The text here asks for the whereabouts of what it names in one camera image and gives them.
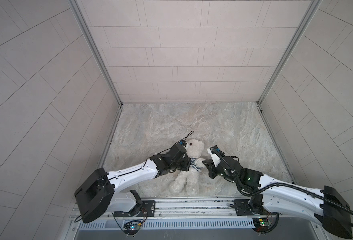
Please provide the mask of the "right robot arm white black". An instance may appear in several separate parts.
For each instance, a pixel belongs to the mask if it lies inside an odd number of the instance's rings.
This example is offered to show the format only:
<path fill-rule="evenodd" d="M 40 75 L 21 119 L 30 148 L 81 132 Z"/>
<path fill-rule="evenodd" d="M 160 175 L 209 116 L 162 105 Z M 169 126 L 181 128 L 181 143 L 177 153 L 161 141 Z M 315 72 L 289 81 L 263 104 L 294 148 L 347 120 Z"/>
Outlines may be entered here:
<path fill-rule="evenodd" d="M 225 157 L 223 162 L 209 159 L 202 163 L 210 178 L 220 176 L 234 183 L 242 195 L 250 197 L 248 205 L 253 213 L 288 214 L 321 224 L 339 238 L 353 237 L 350 206 L 333 187 L 313 189 L 286 183 L 243 168 L 232 157 Z"/>

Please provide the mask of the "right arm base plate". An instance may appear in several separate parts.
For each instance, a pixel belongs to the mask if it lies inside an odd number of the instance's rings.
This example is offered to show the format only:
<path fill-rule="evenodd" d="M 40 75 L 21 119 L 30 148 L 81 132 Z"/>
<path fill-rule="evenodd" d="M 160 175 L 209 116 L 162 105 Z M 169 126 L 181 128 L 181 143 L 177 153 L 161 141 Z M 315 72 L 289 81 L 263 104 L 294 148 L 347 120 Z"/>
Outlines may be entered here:
<path fill-rule="evenodd" d="M 257 199 L 234 200 L 229 207 L 235 209 L 237 216 L 276 216 L 276 213 L 268 212 L 264 208 L 262 200 Z"/>

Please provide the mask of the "white plush teddy bear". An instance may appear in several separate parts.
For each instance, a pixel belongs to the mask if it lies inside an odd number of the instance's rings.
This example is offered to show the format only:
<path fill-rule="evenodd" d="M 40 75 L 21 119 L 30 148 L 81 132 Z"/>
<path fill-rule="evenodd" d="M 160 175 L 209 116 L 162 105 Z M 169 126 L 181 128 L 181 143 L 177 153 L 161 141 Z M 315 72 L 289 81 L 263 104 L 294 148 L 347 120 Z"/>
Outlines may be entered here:
<path fill-rule="evenodd" d="M 187 154 L 190 158 L 201 158 L 202 152 L 205 150 L 202 141 L 191 139 L 187 141 Z M 188 196 L 196 196 L 199 191 L 199 173 L 196 171 L 181 171 L 176 179 L 170 184 L 170 191 L 173 194 L 180 193 L 186 187 Z"/>

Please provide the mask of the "corner aluminium profile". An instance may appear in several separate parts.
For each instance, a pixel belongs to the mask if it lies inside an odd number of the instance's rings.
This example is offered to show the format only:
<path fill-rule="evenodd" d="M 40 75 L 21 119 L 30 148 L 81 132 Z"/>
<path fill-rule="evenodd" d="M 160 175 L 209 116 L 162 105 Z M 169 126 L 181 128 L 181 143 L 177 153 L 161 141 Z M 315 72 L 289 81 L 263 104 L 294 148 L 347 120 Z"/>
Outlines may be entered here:
<path fill-rule="evenodd" d="M 264 91 L 261 94 L 261 97 L 256 102 L 257 106 L 261 109 L 261 105 L 265 98 L 267 97 L 268 92 L 272 88 L 274 82 L 278 78 L 280 72 L 282 71 L 283 67 L 285 66 L 286 62 L 288 61 L 289 57 L 291 56 L 293 50 L 295 49 L 296 45 L 298 44 L 300 38 L 304 34 L 307 26 L 311 22 L 313 16 L 315 15 L 319 5 L 321 4 L 322 0 L 313 0 L 310 2 L 309 7 L 307 8 L 302 20 L 300 21 L 296 31 L 294 32 L 293 37 L 291 38 L 287 48 L 285 49 L 278 65 L 276 66 L 274 72 L 272 73 Z"/>
<path fill-rule="evenodd" d="M 111 77 L 108 73 L 108 70 L 104 64 L 104 61 L 101 57 L 101 54 L 96 46 L 96 43 L 92 37 L 91 31 L 89 30 L 89 27 L 85 21 L 85 18 L 81 12 L 81 9 L 79 7 L 79 4 L 76 0 L 69 0 L 69 7 L 72 10 L 74 17 L 80 27 L 80 30 L 83 33 L 83 36 L 85 38 L 85 41 L 87 43 L 87 45 L 89 46 L 91 53 L 93 54 L 95 61 L 102 73 L 102 75 L 104 76 L 105 80 L 107 81 L 107 84 L 109 85 L 109 88 L 111 89 L 116 101 L 118 102 L 119 108 L 122 108 L 122 101 L 117 93 L 116 88 L 113 85 L 113 82 L 111 80 Z"/>

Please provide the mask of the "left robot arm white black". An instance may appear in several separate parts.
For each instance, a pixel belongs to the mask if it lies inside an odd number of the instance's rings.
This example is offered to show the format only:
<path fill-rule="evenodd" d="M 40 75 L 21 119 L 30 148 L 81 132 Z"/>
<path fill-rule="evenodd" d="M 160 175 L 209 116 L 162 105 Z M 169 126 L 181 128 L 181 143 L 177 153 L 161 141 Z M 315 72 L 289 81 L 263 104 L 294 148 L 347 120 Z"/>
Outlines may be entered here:
<path fill-rule="evenodd" d="M 186 153 L 188 144 L 179 141 L 165 154 L 159 153 L 144 163 L 119 171 L 95 170 L 75 191 L 74 196 L 83 223 L 90 223 L 105 212 L 124 212 L 134 216 L 143 205 L 139 194 L 122 191 L 143 181 L 164 176 L 171 171 L 185 171 L 190 167 Z"/>

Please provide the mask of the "left corner aluminium profile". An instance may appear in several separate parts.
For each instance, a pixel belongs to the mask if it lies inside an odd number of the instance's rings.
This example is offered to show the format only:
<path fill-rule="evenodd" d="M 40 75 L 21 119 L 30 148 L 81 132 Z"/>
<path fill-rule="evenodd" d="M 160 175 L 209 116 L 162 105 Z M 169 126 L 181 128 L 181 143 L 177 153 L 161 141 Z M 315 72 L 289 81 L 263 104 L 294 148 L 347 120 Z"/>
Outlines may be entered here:
<path fill-rule="evenodd" d="M 108 73 L 108 70 L 104 64 L 104 61 L 101 57 L 101 54 L 96 46 L 96 43 L 92 37 L 91 31 L 89 30 L 89 27 L 85 21 L 85 18 L 81 12 L 81 9 L 79 7 L 79 4 L 76 0 L 69 0 L 69 7 L 72 10 L 74 17 L 80 27 L 80 30 L 83 33 L 83 36 L 85 38 L 85 41 L 87 43 L 87 45 L 89 46 L 91 53 L 93 54 L 95 61 L 102 73 L 102 75 L 104 76 L 105 80 L 107 81 L 107 84 L 109 85 L 109 88 L 111 89 L 116 101 L 118 102 L 119 108 L 122 108 L 122 101 L 117 93 L 116 88 L 113 85 L 113 82 L 111 80 L 111 77 Z"/>

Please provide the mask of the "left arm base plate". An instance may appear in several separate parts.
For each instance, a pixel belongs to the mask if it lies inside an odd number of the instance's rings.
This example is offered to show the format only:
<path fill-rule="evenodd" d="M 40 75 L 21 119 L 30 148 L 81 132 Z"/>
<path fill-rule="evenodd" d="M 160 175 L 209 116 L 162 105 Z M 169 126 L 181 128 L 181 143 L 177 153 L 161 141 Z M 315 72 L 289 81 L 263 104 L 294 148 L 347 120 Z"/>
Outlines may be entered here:
<path fill-rule="evenodd" d="M 139 218 L 139 217 L 153 217 L 155 212 L 156 201 L 142 201 L 140 208 L 135 207 L 128 213 L 113 212 L 115 217 L 119 218 Z"/>

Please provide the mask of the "right corner aluminium profile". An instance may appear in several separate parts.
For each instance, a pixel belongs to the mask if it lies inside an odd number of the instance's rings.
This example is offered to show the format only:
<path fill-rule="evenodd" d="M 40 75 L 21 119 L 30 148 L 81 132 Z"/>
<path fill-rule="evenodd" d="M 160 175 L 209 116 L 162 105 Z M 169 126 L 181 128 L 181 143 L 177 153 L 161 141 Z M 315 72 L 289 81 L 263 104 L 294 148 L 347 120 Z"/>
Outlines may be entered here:
<path fill-rule="evenodd" d="M 319 5 L 321 4 L 322 0 L 313 0 L 310 2 L 309 7 L 307 8 L 302 20 L 300 21 L 296 31 L 294 32 L 293 37 L 291 38 L 287 48 L 285 49 L 278 65 L 276 66 L 274 72 L 272 73 L 264 91 L 261 94 L 261 97 L 256 102 L 257 106 L 261 109 L 261 105 L 265 98 L 267 97 L 268 92 L 272 88 L 274 82 L 278 78 L 280 72 L 282 71 L 283 67 L 285 66 L 286 62 L 288 61 L 289 57 L 291 56 L 293 50 L 295 49 L 296 45 L 298 44 L 300 38 L 304 34 L 307 26 L 311 22 L 313 16 L 315 15 Z"/>

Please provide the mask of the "white ventilation grille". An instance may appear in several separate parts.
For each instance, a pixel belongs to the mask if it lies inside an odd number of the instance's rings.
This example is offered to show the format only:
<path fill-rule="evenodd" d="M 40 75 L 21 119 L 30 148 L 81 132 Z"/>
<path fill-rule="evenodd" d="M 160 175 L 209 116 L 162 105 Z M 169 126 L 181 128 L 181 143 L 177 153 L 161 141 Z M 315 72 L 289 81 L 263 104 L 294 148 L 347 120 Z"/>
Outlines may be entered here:
<path fill-rule="evenodd" d="M 189 230 L 189 229 L 254 229 L 252 219 L 152 219 L 147 220 L 142 230 Z M 115 220 L 100 220 L 89 224 L 80 224 L 82 231 L 119 230 Z"/>

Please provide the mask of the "green circuit board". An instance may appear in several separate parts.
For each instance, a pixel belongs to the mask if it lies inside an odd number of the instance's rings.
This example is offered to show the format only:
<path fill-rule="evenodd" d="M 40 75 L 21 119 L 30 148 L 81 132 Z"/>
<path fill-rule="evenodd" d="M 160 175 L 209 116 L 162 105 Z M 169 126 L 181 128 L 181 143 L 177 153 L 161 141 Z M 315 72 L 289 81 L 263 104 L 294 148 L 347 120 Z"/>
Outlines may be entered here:
<path fill-rule="evenodd" d="M 129 221 L 124 224 L 123 232 L 128 236 L 134 236 L 140 231 L 142 225 L 143 223 L 139 220 Z"/>
<path fill-rule="evenodd" d="M 255 232 L 266 232 L 271 225 L 271 222 L 267 218 L 254 218 L 253 224 L 255 228 L 253 229 Z"/>

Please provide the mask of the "left green circuit board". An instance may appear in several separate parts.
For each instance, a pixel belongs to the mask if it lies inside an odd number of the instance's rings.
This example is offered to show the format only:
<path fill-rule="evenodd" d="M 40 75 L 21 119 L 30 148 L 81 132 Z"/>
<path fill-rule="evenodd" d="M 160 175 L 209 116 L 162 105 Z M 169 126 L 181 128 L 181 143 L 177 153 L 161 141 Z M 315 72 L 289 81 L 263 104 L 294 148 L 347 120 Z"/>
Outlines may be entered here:
<path fill-rule="evenodd" d="M 129 221 L 124 224 L 123 232 L 128 236 L 134 236 L 140 231 L 142 225 L 143 223 L 139 220 Z"/>

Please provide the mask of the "right green circuit board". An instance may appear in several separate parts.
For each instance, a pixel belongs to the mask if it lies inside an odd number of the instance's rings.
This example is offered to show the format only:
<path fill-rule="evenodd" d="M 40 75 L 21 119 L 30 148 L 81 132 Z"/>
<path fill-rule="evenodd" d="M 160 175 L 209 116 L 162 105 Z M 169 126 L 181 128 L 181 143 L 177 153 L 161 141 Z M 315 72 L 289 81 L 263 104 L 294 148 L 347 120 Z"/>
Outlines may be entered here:
<path fill-rule="evenodd" d="M 253 229 L 255 232 L 266 232 L 271 225 L 271 222 L 267 218 L 254 218 L 253 224 L 255 228 Z"/>

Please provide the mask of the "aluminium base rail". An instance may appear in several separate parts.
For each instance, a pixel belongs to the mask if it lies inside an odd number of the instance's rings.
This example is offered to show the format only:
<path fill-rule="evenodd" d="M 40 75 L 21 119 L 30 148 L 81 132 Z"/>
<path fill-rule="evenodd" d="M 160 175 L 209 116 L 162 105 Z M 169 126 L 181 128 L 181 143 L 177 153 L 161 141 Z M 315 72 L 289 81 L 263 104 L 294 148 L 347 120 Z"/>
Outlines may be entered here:
<path fill-rule="evenodd" d="M 133 200 L 128 201 L 128 205 L 134 210 L 135 207 L 142 205 L 142 201 L 156 201 L 155 217 L 188 217 L 188 216 L 203 216 L 205 218 L 218 218 L 220 216 L 237 216 L 235 209 L 229 207 L 234 200 L 249 200 L 246 198 L 198 198 L 198 199 L 157 199 L 157 200 L 137 200 L 134 204 Z M 264 202 L 264 208 L 268 212 L 289 215 L 293 217 L 303 218 L 309 221 L 317 221 L 316 213 L 302 206 L 290 203 L 283 199 L 268 197 Z M 108 205 L 108 202 L 102 201 L 97 207 L 87 207 L 85 204 L 78 205 L 81 213 L 81 220 L 87 224 L 93 222 L 104 215 L 113 212 L 128 213 L 131 210 L 126 209 L 126 205 L 122 201 L 113 202 Z"/>

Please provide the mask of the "blue white striped knit sweater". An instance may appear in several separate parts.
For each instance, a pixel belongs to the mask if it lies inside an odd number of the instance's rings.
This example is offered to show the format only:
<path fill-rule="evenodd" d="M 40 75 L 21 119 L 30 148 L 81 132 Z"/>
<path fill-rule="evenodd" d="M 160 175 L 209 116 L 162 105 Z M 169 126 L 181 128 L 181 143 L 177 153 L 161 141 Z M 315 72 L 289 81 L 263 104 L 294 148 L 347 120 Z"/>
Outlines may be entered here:
<path fill-rule="evenodd" d="M 189 172 L 196 171 L 200 172 L 204 168 L 203 158 L 190 158 Z"/>

